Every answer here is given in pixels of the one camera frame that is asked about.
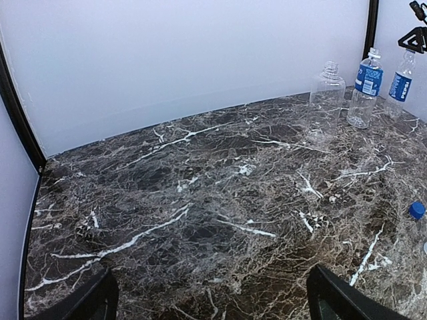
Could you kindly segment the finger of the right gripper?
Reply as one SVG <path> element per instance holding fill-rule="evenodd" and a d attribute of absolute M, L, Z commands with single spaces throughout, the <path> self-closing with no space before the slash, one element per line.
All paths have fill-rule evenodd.
<path fill-rule="evenodd" d="M 413 28 L 413 30 L 398 40 L 398 45 L 413 52 L 425 53 L 426 30 L 427 27 Z"/>

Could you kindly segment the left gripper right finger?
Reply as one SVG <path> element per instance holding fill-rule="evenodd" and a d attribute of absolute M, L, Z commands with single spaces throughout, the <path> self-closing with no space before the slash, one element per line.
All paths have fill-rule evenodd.
<path fill-rule="evenodd" d="M 405 319 L 368 298 L 322 265 L 306 281 L 311 319 Z"/>

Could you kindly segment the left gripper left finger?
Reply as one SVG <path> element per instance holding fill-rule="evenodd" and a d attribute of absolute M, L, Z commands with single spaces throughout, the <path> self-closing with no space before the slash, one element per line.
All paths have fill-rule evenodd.
<path fill-rule="evenodd" d="M 103 269 L 35 319 L 116 319 L 118 299 L 117 280 L 110 269 Z"/>

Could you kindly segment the white cap water bottle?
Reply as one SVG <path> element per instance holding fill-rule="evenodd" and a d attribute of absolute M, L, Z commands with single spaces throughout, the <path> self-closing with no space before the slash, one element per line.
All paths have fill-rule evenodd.
<path fill-rule="evenodd" d="M 380 51 L 371 47 L 368 57 L 360 62 L 358 68 L 346 116 L 347 122 L 358 129 L 367 129 L 369 127 L 377 96 L 380 92 L 384 74 L 380 58 Z"/>

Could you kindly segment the blue cap water bottle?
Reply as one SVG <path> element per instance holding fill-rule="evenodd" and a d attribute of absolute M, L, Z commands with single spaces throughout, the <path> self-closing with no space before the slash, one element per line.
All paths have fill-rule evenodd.
<path fill-rule="evenodd" d="M 406 49 L 394 74 L 388 96 L 384 102 L 384 112 L 391 119 L 399 118 L 404 108 L 415 70 L 415 55 L 414 51 Z"/>

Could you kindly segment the clear unlabeled plastic bottle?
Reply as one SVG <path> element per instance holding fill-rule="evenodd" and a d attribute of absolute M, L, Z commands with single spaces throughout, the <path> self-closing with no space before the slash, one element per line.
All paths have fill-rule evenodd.
<path fill-rule="evenodd" d="M 339 112 L 344 101 L 346 82 L 339 74 L 339 65 L 327 61 L 322 72 L 313 78 L 310 108 L 319 112 Z"/>

